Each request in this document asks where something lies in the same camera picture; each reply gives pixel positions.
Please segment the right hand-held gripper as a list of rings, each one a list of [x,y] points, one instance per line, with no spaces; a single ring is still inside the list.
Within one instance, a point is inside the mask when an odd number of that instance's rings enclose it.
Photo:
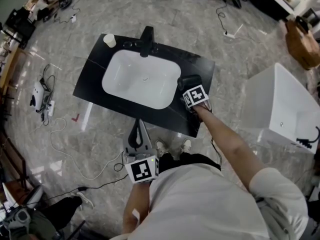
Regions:
[[[201,84],[185,91],[182,97],[187,108],[191,108],[209,99]]]

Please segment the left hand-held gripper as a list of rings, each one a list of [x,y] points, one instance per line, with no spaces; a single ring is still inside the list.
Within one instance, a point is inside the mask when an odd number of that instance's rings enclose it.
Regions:
[[[130,147],[124,149],[124,166],[132,183],[140,184],[155,180],[159,176],[158,153],[152,148],[145,123],[141,119],[135,119],[128,136],[128,144]]]

